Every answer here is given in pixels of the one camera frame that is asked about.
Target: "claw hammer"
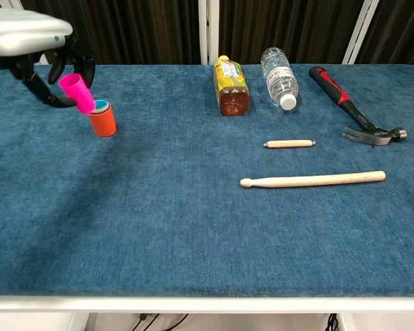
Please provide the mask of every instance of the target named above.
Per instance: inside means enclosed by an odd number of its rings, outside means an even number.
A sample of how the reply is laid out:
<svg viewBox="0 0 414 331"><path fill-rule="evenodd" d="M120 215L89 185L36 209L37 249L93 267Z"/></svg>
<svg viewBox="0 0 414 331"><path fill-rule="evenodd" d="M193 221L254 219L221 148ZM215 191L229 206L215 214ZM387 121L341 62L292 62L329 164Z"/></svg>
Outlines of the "claw hammer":
<svg viewBox="0 0 414 331"><path fill-rule="evenodd" d="M346 127L342 136L351 141L365 143L367 145L383 146L391 141L402 141L408 137L408 132L403 128L393 128L390 131L378 128L371 123L351 102L348 94L341 89L333 79L326 73L323 67L312 67L308 74L313 78L324 92L340 108L342 108L356 123L362 131Z"/></svg>

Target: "yellow label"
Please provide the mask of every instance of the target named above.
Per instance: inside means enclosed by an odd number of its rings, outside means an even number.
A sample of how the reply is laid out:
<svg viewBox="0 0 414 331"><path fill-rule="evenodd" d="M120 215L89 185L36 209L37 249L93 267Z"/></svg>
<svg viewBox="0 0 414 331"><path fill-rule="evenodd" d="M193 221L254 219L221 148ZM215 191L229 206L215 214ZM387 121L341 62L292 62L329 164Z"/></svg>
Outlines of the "yellow label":
<svg viewBox="0 0 414 331"><path fill-rule="evenodd" d="M224 88L233 86L244 86L247 88L241 66L236 62L228 60L226 57L221 57L215 62L213 72L217 98L219 98L219 93Z"/></svg>

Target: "white bottle cap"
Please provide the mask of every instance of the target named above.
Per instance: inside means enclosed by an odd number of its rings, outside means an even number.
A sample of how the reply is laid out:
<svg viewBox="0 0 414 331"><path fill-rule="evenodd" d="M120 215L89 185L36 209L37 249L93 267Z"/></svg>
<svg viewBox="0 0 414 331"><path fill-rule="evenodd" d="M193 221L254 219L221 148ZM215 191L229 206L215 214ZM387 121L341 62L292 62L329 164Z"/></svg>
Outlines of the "white bottle cap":
<svg viewBox="0 0 414 331"><path fill-rule="evenodd" d="M296 107L296 98L292 94L284 94L279 103L283 110L292 110Z"/></svg>

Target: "black cable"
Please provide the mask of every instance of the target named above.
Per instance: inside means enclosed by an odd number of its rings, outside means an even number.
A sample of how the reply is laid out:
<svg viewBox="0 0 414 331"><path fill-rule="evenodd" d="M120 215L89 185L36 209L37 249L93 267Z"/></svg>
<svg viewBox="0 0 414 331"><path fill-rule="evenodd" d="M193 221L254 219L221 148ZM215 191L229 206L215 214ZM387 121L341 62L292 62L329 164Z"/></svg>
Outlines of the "black cable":
<svg viewBox="0 0 414 331"><path fill-rule="evenodd" d="M142 321L144 321L147 317L147 314L140 314L138 323L133 327L132 331L135 331L138 328L138 325L141 324Z"/></svg>
<svg viewBox="0 0 414 331"><path fill-rule="evenodd" d="M169 328L163 330L163 331L171 331L173 329L175 329L179 324L181 324L182 322L184 322L184 319L186 319L188 316L188 314L186 314L186 316L184 316L182 319L179 320L178 323L176 323L174 326L170 326Z"/></svg>
<svg viewBox="0 0 414 331"><path fill-rule="evenodd" d="M338 326L339 321L337 320L337 314L330 314L330 316L328 316L325 331L336 331Z"/></svg>
<svg viewBox="0 0 414 331"><path fill-rule="evenodd" d="M153 320L150 321L150 323L144 328L143 331L146 331L153 324L153 322L155 322L155 319L157 319L158 316L159 316L159 314L156 314L155 317L153 318Z"/></svg>

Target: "wooden stick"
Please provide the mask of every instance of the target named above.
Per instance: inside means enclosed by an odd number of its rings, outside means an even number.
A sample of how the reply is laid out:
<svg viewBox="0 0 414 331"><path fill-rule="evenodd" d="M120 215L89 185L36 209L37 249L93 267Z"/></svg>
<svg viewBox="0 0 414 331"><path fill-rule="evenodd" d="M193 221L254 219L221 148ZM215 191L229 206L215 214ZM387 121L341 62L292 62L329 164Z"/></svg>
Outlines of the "wooden stick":
<svg viewBox="0 0 414 331"><path fill-rule="evenodd" d="M272 140L267 141L264 146L267 148L290 148L290 147L311 147L316 144L312 140Z"/></svg>
<svg viewBox="0 0 414 331"><path fill-rule="evenodd" d="M327 174L323 176L304 176L304 177L269 177L260 179L244 178L241 186L251 188L259 186L261 188L291 188L295 186L316 186L316 185L336 185L365 183L368 181L383 181L386 178L383 171L358 172L353 174Z"/></svg>

